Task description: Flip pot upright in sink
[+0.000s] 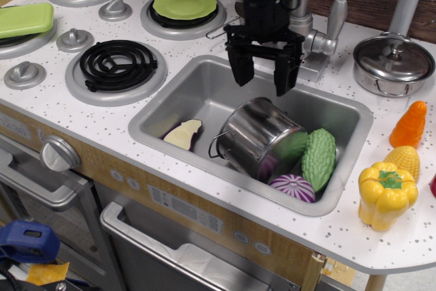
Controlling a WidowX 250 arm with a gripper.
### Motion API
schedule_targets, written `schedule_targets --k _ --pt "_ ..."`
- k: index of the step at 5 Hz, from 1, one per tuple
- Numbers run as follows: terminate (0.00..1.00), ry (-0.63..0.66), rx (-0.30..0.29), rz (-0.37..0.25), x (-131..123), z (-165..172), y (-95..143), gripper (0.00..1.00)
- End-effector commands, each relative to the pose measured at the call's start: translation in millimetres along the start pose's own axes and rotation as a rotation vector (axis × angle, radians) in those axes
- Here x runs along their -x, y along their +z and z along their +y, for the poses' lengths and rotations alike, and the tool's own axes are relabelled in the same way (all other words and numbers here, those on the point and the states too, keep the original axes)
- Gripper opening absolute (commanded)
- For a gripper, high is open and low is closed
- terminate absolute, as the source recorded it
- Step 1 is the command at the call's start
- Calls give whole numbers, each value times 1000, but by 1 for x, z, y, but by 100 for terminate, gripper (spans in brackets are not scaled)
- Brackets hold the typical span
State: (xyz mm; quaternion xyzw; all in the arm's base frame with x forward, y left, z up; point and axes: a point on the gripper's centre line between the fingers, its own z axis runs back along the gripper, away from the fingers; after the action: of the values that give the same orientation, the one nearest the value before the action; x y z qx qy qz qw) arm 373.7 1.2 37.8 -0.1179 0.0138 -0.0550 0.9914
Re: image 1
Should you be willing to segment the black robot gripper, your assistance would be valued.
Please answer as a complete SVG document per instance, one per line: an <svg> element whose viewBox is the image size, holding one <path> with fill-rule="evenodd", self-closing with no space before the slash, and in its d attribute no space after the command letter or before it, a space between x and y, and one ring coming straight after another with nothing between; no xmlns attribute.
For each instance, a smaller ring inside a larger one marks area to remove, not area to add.
<svg viewBox="0 0 436 291"><path fill-rule="evenodd" d="M253 57L260 57L275 60L277 97L295 87L304 37L288 28L287 1L243 0L244 23L224 27L228 59L239 86L253 79Z"/></svg>

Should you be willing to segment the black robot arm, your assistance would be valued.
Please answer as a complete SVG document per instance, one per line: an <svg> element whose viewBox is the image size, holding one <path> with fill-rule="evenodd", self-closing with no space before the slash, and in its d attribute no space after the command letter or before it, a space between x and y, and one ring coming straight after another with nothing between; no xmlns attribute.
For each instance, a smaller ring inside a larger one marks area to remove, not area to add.
<svg viewBox="0 0 436 291"><path fill-rule="evenodd" d="M225 48L236 83L246 85L254 77L253 59L275 63L277 96L296 84L305 37L289 28L290 0L242 0L245 22L226 25Z"/></svg>

